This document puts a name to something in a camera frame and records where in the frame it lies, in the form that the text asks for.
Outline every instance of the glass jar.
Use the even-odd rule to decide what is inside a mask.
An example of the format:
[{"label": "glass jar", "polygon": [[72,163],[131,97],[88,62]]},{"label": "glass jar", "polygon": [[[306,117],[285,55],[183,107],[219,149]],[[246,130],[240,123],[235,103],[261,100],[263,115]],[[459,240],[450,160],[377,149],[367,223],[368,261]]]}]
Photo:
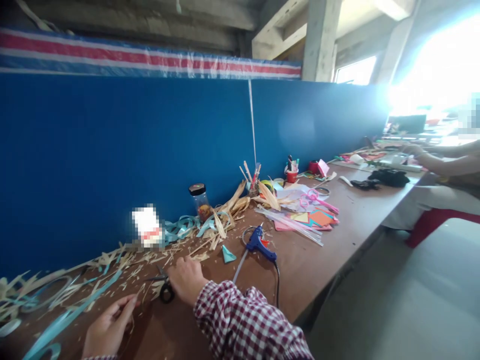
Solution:
[{"label": "glass jar", "polygon": [[196,213],[201,223],[204,223],[210,216],[212,211],[210,210],[209,199],[207,198],[207,188],[205,184],[198,183],[193,184],[188,188],[193,202],[195,203]]}]

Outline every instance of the concrete ceiling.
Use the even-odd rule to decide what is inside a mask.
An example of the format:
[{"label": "concrete ceiling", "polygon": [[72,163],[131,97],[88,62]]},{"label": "concrete ceiling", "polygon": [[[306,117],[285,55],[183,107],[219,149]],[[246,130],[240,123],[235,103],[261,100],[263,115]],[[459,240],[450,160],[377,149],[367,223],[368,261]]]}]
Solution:
[{"label": "concrete ceiling", "polygon": [[[410,16],[415,0],[343,0],[336,38],[387,14],[399,21]],[[267,0],[252,41],[252,56],[272,60],[307,35],[308,0]]]},{"label": "concrete ceiling", "polygon": [[336,30],[337,39],[381,15],[383,12],[373,0],[343,0]]},{"label": "concrete ceiling", "polygon": [[[261,59],[275,58],[307,32],[308,0],[25,1],[41,19],[74,33],[185,50],[248,56],[246,38],[256,34],[266,46],[253,51]],[[343,0],[337,36],[383,14],[379,1],[412,0]]]}]

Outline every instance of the wooden table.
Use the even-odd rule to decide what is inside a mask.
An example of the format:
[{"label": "wooden table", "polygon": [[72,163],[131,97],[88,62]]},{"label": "wooden table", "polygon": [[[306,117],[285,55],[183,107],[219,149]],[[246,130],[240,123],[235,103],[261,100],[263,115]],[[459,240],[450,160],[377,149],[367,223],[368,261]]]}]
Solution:
[{"label": "wooden table", "polygon": [[[331,169],[338,176],[343,175],[349,180],[365,180],[370,173],[352,168],[333,165]],[[253,209],[246,211],[245,218],[240,220],[236,228],[228,232],[225,244],[236,255],[237,260],[224,264],[222,249],[219,245],[202,262],[203,274],[215,282],[231,280],[234,277],[245,246],[241,234],[249,226],[258,226],[264,222],[264,231],[269,239],[269,248],[278,255],[280,269],[280,310],[289,321],[293,322],[304,311],[316,296],[331,281],[342,266],[366,241],[369,235],[380,225],[384,218],[407,195],[418,181],[412,178],[405,188],[382,186],[381,190],[362,191],[349,187],[338,177],[329,182],[330,204],[340,209],[338,219],[340,224],[331,232],[325,232],[322,237],[324,247],[299,235],[297,232],[277,232],[273,223]],[[316,180],[302,178],[301,183],[314,186]],[[139,276],[144,279],[155,276],[157,268],[154,264],[145,266]],[[275,288],[277,273],[275,267],[261,255],[247,256],[240,270],[237,285],[241,290],[256,287],[275,304]],[[117,281],[114,290],[121,281]],[[103,312],[109,304],[122,296],[138,291],[142,282],[129,285],[125,291],[120,289],[114,297],[104,296],[94,305],[93,309],[79,316],[72,325],[64,330],[56,339],[62,345],[60,359],[79,359],[82,352],[85,333],[88,326]],[[135,310],[134,331],[128,344],[123,342],[119,354],[125,359],[203,359],[211,358],[208,343],[196,326],[192,309],[178,299],[165,305],[160,301],[148,302]],[[22,324],[9,337],[2,340],[0,357],[21,359],[35,342],[34,334],[42,332],[47,325],[63,310],[58,308],[45,314],[38,310],[28,316],[21,315]]]}]

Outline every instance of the striped tarp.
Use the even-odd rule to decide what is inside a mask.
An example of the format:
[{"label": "striped tarp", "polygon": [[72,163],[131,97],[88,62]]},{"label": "striped tarp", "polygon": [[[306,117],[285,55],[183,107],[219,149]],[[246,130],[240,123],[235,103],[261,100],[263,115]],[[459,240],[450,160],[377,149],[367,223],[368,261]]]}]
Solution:
[{"label": "striped tarp", "polygon": [[4,71],[201,79],[301,77],[301,66],[198,52],[172,51],[52,32],[0,28]]}]

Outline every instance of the concrete floor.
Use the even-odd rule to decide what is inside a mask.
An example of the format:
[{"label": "concrete floor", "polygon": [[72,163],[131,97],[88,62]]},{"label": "concrete floor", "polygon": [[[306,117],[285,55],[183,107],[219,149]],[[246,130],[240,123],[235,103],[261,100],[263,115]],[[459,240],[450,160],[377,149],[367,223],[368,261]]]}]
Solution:
[{"label": "concrete floor", "polygon": [[480,359],[480,225],[451,219],[415,250],[384,235],[324,305],[316,359]]}]

